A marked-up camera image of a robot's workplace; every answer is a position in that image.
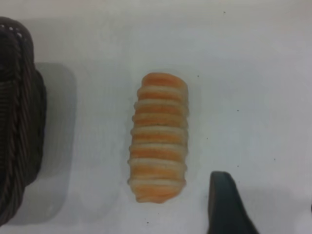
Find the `dark object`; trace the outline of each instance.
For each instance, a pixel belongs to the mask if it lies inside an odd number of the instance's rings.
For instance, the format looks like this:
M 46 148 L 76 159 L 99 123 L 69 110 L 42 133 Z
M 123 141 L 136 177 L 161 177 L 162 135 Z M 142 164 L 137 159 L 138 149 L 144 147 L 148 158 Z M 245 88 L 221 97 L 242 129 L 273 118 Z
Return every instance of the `dark object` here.
M 208 216 L 208 234 L 258 234 L 227 172 L 212 172 L 210 176 Z
M 30 33 L 0 17 L 0 225 L 15 215 L 40 170 L 45 113 Z

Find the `white surface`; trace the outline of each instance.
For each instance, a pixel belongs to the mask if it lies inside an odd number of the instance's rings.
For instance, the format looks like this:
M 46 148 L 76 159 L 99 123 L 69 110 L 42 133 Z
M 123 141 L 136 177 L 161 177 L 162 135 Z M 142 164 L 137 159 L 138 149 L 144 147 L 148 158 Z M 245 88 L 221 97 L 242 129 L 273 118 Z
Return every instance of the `white surface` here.
M 48 90 L 45 155 L 1 234 L 204 234 L 212 170 L 263 234 L 312 230 L 312 1 L 10 0 Z M 127 186 L 141 78 L 189 85 L 187 186 L 139 204 Z

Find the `bread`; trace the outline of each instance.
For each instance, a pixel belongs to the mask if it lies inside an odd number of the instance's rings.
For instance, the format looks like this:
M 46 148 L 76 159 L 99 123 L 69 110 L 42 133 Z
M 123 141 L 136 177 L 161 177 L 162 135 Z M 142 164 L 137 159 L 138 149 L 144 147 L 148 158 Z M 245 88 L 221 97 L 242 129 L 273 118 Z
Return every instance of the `bread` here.
M 129 147 L 130 158 L 158 158 L 184 162 L 187 148 L 175 144 L 132 144 Z
M 181 128 L 165 126 L 137 127 L 131 130 L 133 144 L 166 143 L 186 145 L 188 134 Z
M 142 126 L 170 126 L 186 128 L 187 121 L 183 116 L 169 115 L 162 113 L 137 114 L 132 117 L 135 127 Z
M 166 73 L 150 73 L 137 91 L 128 183 L 138 202 L 162 203 L 186 182 L 188 90 Z
M 167 86 L 187 91 L 187 84 L 179 77 L 168 73 L 150 73 L 142 80 L 142 86 Z
M 137 91 L 138 100 L 164 99 L 185 103 L 188 94 L 180 89 L 166 86 L 143 86 Z
M 136 114 L 164 113 L 186 117 L 189 114 L 187 106 L 177 101 L 163 99 L 144 99 L 135 103 Z

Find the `striped pastry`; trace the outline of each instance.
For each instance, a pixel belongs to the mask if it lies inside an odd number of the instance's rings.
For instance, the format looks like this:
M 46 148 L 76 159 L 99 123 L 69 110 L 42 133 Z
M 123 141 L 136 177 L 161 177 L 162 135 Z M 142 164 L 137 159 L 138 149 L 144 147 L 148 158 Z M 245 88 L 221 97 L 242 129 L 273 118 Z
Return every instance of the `striped pastry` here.
M 144 99 L 136 102 L 134 107 L 136 114 L 164 113 L 184 117 L 189 114 L 187 106 L 172 100 Z
M 137 91 L 128 183 L 138 202 L 162 203 L 185 185 L 188 90 L 166 73 L 150 73 Z

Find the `brown basket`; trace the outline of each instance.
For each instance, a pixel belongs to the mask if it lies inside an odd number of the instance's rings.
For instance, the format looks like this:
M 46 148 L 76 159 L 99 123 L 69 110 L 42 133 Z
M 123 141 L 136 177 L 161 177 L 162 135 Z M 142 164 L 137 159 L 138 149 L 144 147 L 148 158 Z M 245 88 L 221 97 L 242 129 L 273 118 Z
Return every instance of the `brown basket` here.
M 45 113 L 30 33 L 0 17 L 0 225 L 15 215 L 40 170 Z

